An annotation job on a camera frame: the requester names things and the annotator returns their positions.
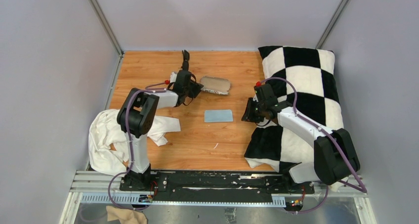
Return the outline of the black sunglasses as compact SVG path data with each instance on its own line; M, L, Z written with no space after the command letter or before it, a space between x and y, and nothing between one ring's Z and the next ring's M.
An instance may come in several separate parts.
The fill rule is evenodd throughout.
M182 51L183 62L181 69L188 71L189 70L189 60L190 60L190 53L187 50Z

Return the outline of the blue cleaning cloth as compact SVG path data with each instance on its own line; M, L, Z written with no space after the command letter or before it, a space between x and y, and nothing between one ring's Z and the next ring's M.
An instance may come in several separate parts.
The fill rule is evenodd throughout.
M206 110L204 112L205 123L233 122L233 112L230 109Z

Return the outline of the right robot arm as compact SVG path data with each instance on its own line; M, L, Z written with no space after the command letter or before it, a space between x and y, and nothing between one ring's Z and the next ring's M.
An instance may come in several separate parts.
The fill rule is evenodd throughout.
M303 182L308 181L321 181L326 185L348 184L344 178L350 175L357 180L357 189L365 190L357 175L360 163L347 130L320 125L298 111L295 103L279 102L270 84L257 83L254 91L257 100L248 99L242 121L260 123L267 120L276 127L292 131L314 150L313 162L289 168L287 176L282 179L286 192L295 193Z

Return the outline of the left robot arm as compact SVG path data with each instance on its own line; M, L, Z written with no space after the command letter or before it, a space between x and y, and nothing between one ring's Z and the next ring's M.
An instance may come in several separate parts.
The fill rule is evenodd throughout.
M147 134L156 111L184 105L195 99L204 86L190 71L175 73L174 81L166 80L143 90L132 88L117 115L117 123L128 139L129 162L125 176L140 191L151 186L151 165L147 155Z

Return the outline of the black white checkered pillow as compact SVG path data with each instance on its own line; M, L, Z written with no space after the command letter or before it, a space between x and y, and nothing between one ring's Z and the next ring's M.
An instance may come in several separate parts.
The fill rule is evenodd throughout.
M264 72L258 83L270 84L279 102L295 103L298 111L316 123L333 130L345 129L333 52L291 46L262 46L258 50ZM250 167L267 164L279 172L283 163L293 167L313 162L312 146L298 135L267 120L256 124L244 154Z

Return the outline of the white crumpled cloth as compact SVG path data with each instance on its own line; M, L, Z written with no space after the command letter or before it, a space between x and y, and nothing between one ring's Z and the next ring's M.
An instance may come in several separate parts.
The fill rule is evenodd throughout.
M90 166L102 174L115 176L124 172L130 160L128 138L117 123L118 109L100 112L89 128ZM147 137L157 146L168 143L166 133L181 131L177 118L155 116Z

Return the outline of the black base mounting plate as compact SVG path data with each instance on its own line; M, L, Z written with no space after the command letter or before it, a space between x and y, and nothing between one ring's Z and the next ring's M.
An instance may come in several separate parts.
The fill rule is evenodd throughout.
M314 194L314 187L309 182L294 183L285 174L277 172L245 171L181 171L152 170L148 182L136 181L124 177L121 180L121 191L151 191L156 196L158 191L172 190L180 187L201 189L241 189L242 187L272 193Z

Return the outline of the beige cloth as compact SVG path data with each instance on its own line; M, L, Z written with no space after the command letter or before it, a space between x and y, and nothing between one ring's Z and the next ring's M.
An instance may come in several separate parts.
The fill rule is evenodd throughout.
M107 221L119 221L121 224L147 224L148 220L142 212L106 206Z

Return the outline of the aluminium frame rail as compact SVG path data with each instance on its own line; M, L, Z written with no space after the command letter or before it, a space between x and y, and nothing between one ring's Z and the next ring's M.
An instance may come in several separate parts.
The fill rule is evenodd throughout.
M106 203L118 205L176 205L176 206L226 206L226 207L279 207L289 206L302 194L272 193L242 187L241 189L201 189L180 187L158 191L149 199L151 191L121 191L121 178L93 173L76 174L71 192L82 193L82 203Z

